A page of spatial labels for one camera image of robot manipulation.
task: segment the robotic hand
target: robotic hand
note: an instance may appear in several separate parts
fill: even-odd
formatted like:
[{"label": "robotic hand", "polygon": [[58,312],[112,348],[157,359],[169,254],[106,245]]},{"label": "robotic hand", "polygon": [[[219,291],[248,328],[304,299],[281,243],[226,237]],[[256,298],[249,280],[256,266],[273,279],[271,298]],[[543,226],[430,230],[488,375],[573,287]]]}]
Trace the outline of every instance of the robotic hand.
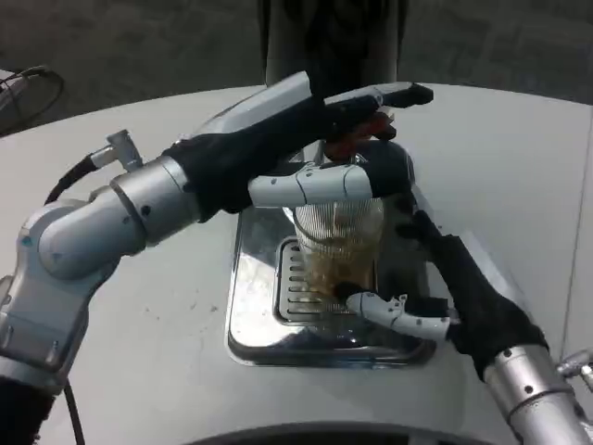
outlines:
[{"label": "robotic hand", "polygon": [[[447,234],[416,185],[405,204],[409,235],[440,273],[454,309],[446,299],[379,296],[350,283],[338,285],[336,296],[370,322],[415,337],[447,339],[469,355],[521,443],[591,443],[591,425],[564,380],[590,369],[591,354],[577,353],[556,366],[521,291],[478,240],[469,232]],[[587,382],[588,374],[581,374]]]},{"label": "robotic hand", "polygon": [[317,140],[339,140],[382,106],[431,100],[430,90],[410,83],[319,98],[311,94],[307,75],[299,73],[223,111],[146,165],[134,158],[125,133],[114,135],[115,148],[87,157],[86,170],[119,159],[128,173],[93,192],[89,202],[62,200],[36,211],[19,233],[15,272],[0,281],[2,441],[34,442],[66,384],[90,300],[122,256],[204,223],[220,210],[398,193],[410,198],[418,239],[447,283],[460,323],[452,322],[441,304],[415,315],[406,311],[410,302],[402,297],[385,301],[348,284],[336,290],[338,296],[373,322],[453,341],[472,356],[525,443],[589,443],[574,394],[519,292],[472,238],[440,231],[413,184],[407,155],[346,166],[281,164]]},{"label": "robotic hand", "polygon": [[432,97],[420,85],[395,83],[320,98],[303,72],[223,111],[146,165],[127,133],[110,136],[111,146],[73,168],[48,201],[77,174],[115,159],[128,173],[89,202],[60,200],[37,210],[20,230],[15,272],[0,281],[0,441],[35,441],[67,382],[89,302],[122,256],[220,210],[408,191],[407,165],[398,162],[323,168],[281,161],[315,141],[339,140],[382,106],[406,108]]}]

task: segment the clear plastic cup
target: clear plastic cup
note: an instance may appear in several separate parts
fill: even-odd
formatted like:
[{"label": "clear plastic cup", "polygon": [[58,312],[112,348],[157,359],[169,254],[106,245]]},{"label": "clear plastic cup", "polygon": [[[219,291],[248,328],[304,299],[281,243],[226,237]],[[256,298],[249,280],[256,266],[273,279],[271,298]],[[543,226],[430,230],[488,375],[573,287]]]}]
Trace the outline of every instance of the clear plastic cup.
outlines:
[{"label": "clear plastic cup", "polygon": [[372,288],[383,233],[381,199],[295,209],[295,228],[309,288],[331,297],[341,282]]}]

